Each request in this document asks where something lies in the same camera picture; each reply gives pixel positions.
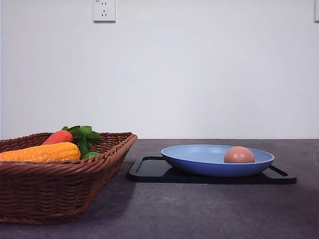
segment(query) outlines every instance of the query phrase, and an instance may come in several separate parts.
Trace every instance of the blue plate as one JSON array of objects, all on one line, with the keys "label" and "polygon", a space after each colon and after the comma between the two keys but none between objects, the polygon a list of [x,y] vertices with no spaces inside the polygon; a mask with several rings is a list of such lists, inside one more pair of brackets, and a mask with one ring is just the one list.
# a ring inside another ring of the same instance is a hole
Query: blue plate
[{"label": "blue plate", "polygon": [[274,155],[257,149],[250,150],[254,163],[224,163],[225,153],[233,146],[191,144],[178,145],[161,150],[163,158],[179,170],[206,176],[240,177],[258,174],[274,161]]}]

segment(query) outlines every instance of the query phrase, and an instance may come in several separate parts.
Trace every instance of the plate rim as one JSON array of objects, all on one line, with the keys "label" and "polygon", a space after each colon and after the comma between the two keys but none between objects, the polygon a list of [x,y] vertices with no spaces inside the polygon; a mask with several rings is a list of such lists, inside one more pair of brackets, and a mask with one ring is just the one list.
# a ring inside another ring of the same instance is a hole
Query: plate rim
[{"label": "plate rim", "polygon": [[226,146],[226,147],[235,147],[234,145],[224,145],[224,144],[181,144],[181,145],[174,145],[174,146],[169,146],[169,147],[166,147],[166,148],[163,148],[160,153],[165,156],[165,157],[169,157],[169,158],[172,158],[172,159],[177,159],[177,160],[183,160],[183,161],[187,161],[187,162],[195,162],[195,163],[207,163],[207,164],[217,164],[217,165],[256,165],[256,164],[262,164],[262,163],[269,163],[269,162],[272,162],[274,161],[275,159],[275,156],[269,152],[266,152],[266,151],[263,151],[263,150],[260,150],[260,149],[256,149],[256,148],[248,148],[248,147],[245,147],[249,150],[255,150],[255,151],[259,151],[259,152],[262,152],[262,153],[266,153],[266,154],[269,154],[271,156],[271,159],[267,160],[267,161],[263,161],[263,162],[253,162],[253,163],[216,163],[216,162],[198,162],[198,161],[194,161],[194,160],[187,160],[187,159],[182,159],[182,158],[177,158],[177,157],[172,157],[172,156],[169,156],[167,154],[164,154],[163,151],[168,149],[168,148],[173,148],[173,147],[181,147],[181,146]]}]

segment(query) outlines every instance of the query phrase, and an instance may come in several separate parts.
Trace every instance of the orange carrot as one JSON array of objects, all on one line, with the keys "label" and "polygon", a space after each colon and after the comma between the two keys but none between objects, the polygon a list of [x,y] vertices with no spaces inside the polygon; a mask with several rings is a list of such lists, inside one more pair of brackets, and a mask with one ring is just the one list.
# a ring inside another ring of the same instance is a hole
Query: orange carrot
[{"label": "orange carrot", "polygon": [[62,143],[62,142],[73,142],[73,135],[66,130],[59,130],[52,134],[42,145]]}]

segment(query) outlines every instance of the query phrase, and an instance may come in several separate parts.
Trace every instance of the green vegetable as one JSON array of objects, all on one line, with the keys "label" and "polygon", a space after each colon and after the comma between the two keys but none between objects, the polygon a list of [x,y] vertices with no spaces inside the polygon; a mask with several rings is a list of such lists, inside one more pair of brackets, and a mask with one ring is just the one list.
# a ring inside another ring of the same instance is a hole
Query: green vegetable
[{"label": "green vegetable", "polygon": [[85,154],[85,155],[83,156],[82,159],[93,158],[93,157],[98,156],[98,155],[101,155],[101,154],[98,153],[98,152],[88,152],[87,154]]},{"label": "green vegetable", "polygon": [[92,131],[92,127],[88,125],[77,125],[71,128],[65,126],[62,130],[67,130],[73,134],[74,143],[79,147],[82,158],[90,151],[91,144],[96,144],[101,140],[100,135]]}]

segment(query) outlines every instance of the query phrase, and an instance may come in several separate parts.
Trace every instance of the yellow corn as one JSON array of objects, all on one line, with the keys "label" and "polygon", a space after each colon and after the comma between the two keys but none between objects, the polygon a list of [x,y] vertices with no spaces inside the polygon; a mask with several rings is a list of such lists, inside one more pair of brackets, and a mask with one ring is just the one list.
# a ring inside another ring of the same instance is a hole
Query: yellow corn
[{"label": "yellow corn", "polygon": [[50,162],[78,160],[80,158],[79,148],[70,142],[34,146],[0,153],[0,162]]}]

